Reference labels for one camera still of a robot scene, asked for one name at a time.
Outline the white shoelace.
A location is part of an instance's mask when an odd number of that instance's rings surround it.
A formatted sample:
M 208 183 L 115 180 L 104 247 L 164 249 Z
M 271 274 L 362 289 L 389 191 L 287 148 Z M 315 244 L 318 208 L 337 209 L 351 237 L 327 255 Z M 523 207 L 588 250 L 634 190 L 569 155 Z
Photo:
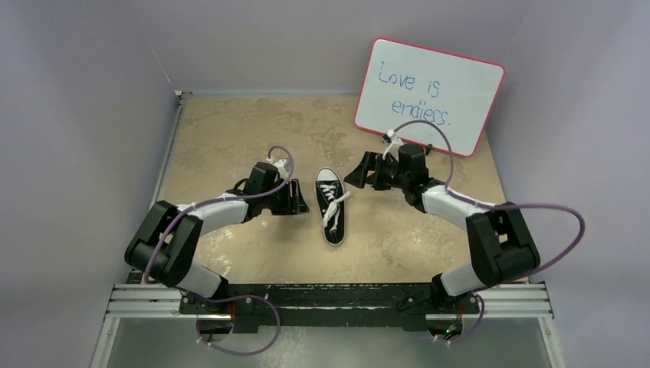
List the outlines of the white shoelace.
M 323 228 L 326 228 L 331 219 L 334 220 L 332 226 L 328 230 L 329 233 L 334 233 L 337 230 L 338 218 L 340 215 L 340 205 L 350 196 L 350 192 L 344 192 L 340 197 L 336 197 L 336 186 L 335 185 L 319 185 L 322 189 L 323 194 L 328 201 L 328 206 L 325 212 L 323 213 L 323 218 L 321 225 Z

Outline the black white canvas sneaker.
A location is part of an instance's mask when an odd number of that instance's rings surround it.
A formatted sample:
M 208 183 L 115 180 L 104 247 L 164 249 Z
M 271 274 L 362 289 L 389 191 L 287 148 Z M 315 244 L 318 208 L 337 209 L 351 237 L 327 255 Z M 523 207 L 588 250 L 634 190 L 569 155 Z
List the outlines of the black white canvas sneaker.
M 338 246 L 345 238 L 345 200 L 350 193 L 345 190 L 340 176 L 329 167 L 317 171 L 314 191 L 320 210 L 323 236 L 329 245 Z

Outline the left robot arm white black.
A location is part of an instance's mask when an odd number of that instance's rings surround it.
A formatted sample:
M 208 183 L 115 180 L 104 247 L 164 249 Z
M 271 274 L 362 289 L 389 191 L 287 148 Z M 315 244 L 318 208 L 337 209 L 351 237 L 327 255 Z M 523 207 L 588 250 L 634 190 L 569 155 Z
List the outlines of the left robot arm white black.
M 126 263 L 169 288 L 199 296 L 217 314 L 228 306 L 228 280 L 197 263 L 199 239 L 229 225 L 251 221 L 263 211 L 299 215 L 309 208 L 289 159 L 258 162 L 247 179 L 215 199 L 190 205 L 155 202 L 126 248 Z

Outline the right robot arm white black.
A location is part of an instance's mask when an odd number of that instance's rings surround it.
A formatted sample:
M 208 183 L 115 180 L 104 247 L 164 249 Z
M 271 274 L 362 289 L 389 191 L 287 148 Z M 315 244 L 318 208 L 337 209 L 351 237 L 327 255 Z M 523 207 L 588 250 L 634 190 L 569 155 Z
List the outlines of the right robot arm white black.
M 438 311 L 448 312 L 461 296 L 517 279 L 540 265 L 520 210 L 460 200 L 444 182 L 429 175 L 421 146 L 407 143 L 387 154 L 367 151 L 344 181 L 361 189 L 398 188 L 410 206 L 466 232 L 470 261 L 432 278 L 430 301 Z

